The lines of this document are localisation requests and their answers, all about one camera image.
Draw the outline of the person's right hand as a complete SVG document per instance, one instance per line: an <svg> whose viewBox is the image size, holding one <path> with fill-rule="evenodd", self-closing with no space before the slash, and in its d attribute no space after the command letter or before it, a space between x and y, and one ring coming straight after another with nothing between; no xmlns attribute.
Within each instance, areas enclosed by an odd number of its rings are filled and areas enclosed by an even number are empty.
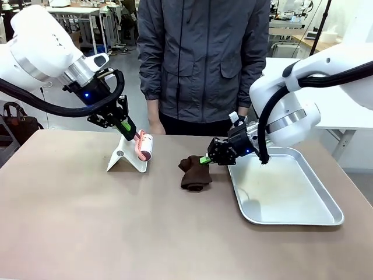
<svg viewBox="0 0 373 280"><path fill-rule="evenodd" d="M165 135L166 131L160 121L159 112L148 113L150 133L154 135Z"/></svg>

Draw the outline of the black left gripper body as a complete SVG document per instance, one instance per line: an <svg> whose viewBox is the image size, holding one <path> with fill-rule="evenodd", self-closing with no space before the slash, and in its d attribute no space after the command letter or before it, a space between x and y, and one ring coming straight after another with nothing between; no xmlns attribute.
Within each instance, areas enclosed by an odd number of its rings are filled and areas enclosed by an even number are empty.
<svg viewBox="0 0 373 280"><path fill-rule="evenodd" d="M87 85L80 86L77 81L65 85L62 90L74 93L86 106L96 104L106 97L122 95L125 82L123 76L115 77L117 84L112 92L104 81L104 78L94 77ZM115 127L117 130L124 130L122 122L127 117L125 110L117 104L118 97L106 105L101 106L87 117L88 122L102 128Z"/></svg>

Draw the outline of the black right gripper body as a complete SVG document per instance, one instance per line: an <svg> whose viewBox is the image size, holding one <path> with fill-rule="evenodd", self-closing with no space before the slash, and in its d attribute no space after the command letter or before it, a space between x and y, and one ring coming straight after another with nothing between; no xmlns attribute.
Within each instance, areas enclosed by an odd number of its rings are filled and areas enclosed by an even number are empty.
<svg viewBox="0 0 373 280"><path fill-rule="evenodd" d="M259 156L258 123L243 123L228 132L228 137L212 138L207 147L206 163L235 165L236 159L254 153Z"/></svg>

